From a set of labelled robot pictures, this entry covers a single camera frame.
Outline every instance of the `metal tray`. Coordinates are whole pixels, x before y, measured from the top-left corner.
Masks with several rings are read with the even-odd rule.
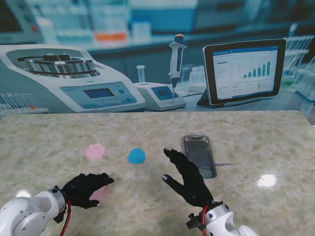
[[[186,135],[183,137],[185,155],[194,163],[203,178],[214,178],[217,170],[213,160],[210,141],[205,135]]]

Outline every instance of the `pink petri dish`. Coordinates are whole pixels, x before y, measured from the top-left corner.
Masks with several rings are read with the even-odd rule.
[[[95,191],[91,196],[90,196],[90,201],[91,200],[98,200],[99,202],[103,201],[108,193],[108,185],[101,187],[99,190]]]
[[[106,148],[102,144],[90,145],[85,156],[90,161],[99,161],[106,153]]]

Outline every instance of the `black glove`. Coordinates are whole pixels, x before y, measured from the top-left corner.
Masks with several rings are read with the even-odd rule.
[[[113,183],[114,180],[108,177],[108,174],[101,175],[80,174],[73,180],[69,181],[63,188],[66,198],[70,200],[71,205],[88,209],[96,207],[99,201],[90,201],[90,196],[101,187]]]
[[[170,151],[165,148],[164,153],[175,164],[177,170],[182,175],[184,185],[181,185],[169,175],[162,176],[164,182],[192,206],[205,207],[207,204],[211,204],[213,197],[195,164],[188,161],[184,154],[174,149]]]

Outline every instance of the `red cable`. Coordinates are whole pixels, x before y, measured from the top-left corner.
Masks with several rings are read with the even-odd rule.
[[[66,222],[66,225],[65,225],[65,228],[64,228],[64,231],[61,233],[61,236],[63,236],[64,234],[65,234],[65,231],[67,230],[67,228],[68,228],[68,224],[69,224],[69,222],[70,222],[70,218],[71,218],[71,202],[68,200],[67,201],[68,202],[68,207],[69,207],[69,217],[68,217],[68,220],[67,220],[67,222]]]
[[[204,208],[204,210],[202,212],[202,225],[205,224],[205,214],[207,212],[208,207],[209,207],[209,205],[206,205],[206,207]],[[202,229],[202,234],[203,234],[203,236],[207,236],[207,233],[206,233],[205,229]]]

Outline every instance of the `blue disc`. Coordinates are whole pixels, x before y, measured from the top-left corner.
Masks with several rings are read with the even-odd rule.
[[[130,152],[128,160],[131,164],[142,164],[146,160],[146,154],[141,148],[136,147]]]

